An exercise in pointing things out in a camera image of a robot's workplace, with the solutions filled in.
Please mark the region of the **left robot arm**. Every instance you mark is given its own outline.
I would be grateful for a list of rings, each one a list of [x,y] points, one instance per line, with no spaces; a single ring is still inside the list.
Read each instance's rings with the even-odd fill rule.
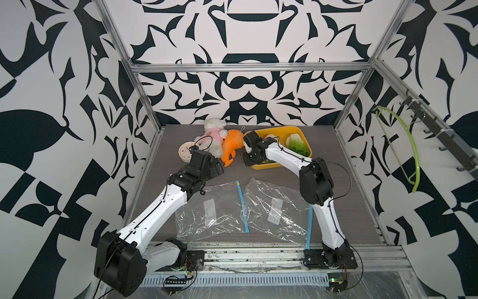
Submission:
[[[160,195],[118,232],[106,232],[98,241],[94,275],[124,297],[133,294],[145,276],[163,267],[185,264],[187,246],[167,240],[148,245],[166,221],[195,194],[205,194],[205,183],[224,173],[222,161],[194,148],[189,164],[169,176]]]

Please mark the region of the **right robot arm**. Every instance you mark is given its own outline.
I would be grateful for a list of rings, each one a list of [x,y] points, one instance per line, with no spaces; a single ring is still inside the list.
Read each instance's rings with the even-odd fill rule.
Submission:
[[[243,138],[246,166],[266,160],[279,163],[299,178],[302,198],[311,205],[322,236],[323,251],[305,250],[304,265],[308,268],[356,269],[357,260],[345,238],[334,207],[334,183],[326,162],[322,158],[311,159],[284,147],[277,138],[262,139],[255,131]]]

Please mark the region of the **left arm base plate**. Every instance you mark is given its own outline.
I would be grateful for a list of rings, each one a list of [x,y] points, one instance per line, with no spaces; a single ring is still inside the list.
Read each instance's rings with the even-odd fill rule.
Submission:
[[[158,269],[157,272],[180,270],[194,272],[195,270],[201,270],[203,268],[204,260],[204,250],[188,250],[187,252],[179,254],[179,258],[175,264],[162,267]]]

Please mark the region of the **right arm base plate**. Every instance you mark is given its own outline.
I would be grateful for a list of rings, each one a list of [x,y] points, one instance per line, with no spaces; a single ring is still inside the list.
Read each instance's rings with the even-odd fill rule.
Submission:
[[[303,264],[309,269],[342,270],[358,267],[354,253],[348,247],[337,250],[305,249],[303,254]]]

